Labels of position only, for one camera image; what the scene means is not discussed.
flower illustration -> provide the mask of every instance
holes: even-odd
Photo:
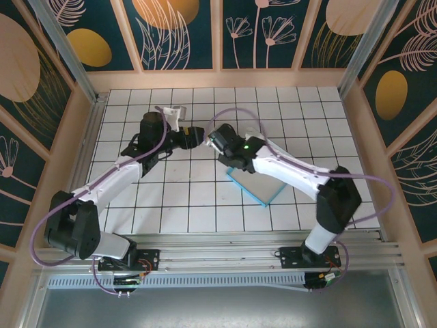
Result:
[[[267,7],[280,7],[283,5],[295,5],[299,3],[300,0],[255,0],[255,5],[257,5],[257,16],[255,18],[255,37],[253,38],[253,68],[257,67],[257,36],[258,36],[258,21],[259,12],[262,8]]]
[[[300,2],[300,0],[255,0],[255,4],[258,8],[267,8],[267,7],[279,7],[281,5],[294,5],[295,3]]]
[[[0,174],[4,178],[9,178],[14,173],[14,164],[18,154],[18,141],[14,138],[6,142],[6,138],[0,136]]]
[[[235,47],[235,39],[243,38],[245,36],[250,36],[253,33],[252,29],[249,29],[249,22],[247,21],[247,17],[244,18],[236,18],[235,21],[232,17],[226,18],[226,26],[229,34],[231,34],[232,43],[234,45],[234,56],[235,63],[237,64],[237,68],[240,68],[240,64],[238,63],[237,57],[237,49]]]
[[[262,30],[267,44],[266,68],[268,68],[268,54],[271,46],[296,41],[296,33],[292,33],[294,30],[293,17],[278,17],[273,25],[271,16],[263,18]]]

white grid floor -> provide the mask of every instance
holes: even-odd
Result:
[[[335,87],[241,87],[112,90],[100,127],[88,180],[96,178],[139,132],[143,114],[155,105],[187,108],[181,126],[206,127],[215,113],[230,107],[260,117],[273,142],[296,158],[321,167],[342,165],[363,173]],[[216,124],[231,124],[244,136],[259,124],[245,113],[226,113]],[[137,184],[130,185],[100,216],[100,229],[119,234],[310,230],[315,204],[286,186],[264,208],[226,177],[213,149],[176,150]],[[367,183],[356,180],[363,199],[356,217],[374,211]],[[377,219],[353,228],[379,228]]]

vent grille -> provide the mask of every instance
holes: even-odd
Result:
[[[112,276],[99,277],[105,287],[112,287]],[[139,288],[179,288],[179,287],[226,287],[226,286],[262,286],[266,284],[302,285],[305,273],[238,273],[169,275],[153,274],[146,277]],[[47,284],[50,289],[93,289],[98,288],[92,275],[52,276]]]

grid tile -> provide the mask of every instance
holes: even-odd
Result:
[[[100,125],[89,179],[101,175],[119,156],[139,123],[155,106],[187,108],[180,126],[206,128],[218,112],[248,109],[262,119],[272,142],[297,159],[335,169],[338,165],[361,174],[363,168],[335,87],[246,87],[159,90],[113,90]],[[246,113],[229,112],[215,123],[231,124],[240,135],[259,131]],[[286,186],[267,208],[260,206],[226,176],[212,148],[174,150],[139,183],[120,193],[99,216],[101,229],[120,234],[310,230],[315,225],[314,201]],[[356,180],[363,204],[354,215],[374,213],[369,188]],[[378,228],[377,219],[350,228]]]

yellow oval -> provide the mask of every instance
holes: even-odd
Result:
[[[80,61],[88,66],[102,67],[112,60],[108,43],[91,29],[75,29],[67,35]]]
[[[376,88],[376,112],[383,120],[392,120],[399,114],[408,94],[405,76],[390,70],[380,79]]]
[[[187,25],[196,18],[199,12],[199,0],[132,0],[132,3],[138,15],[151,26],[159,29],[175,29],[179,27],[179,24],[170,15],[167,1],[173,8],[176,19],[178,19],[179,12]]]
[[[40,84],[40,57],[30,35],[15,20],[0,14],[0,95],[21,103]]]
[[[340,36],[357,36],[366,32],[381,0],[329,0],[326,24]]]

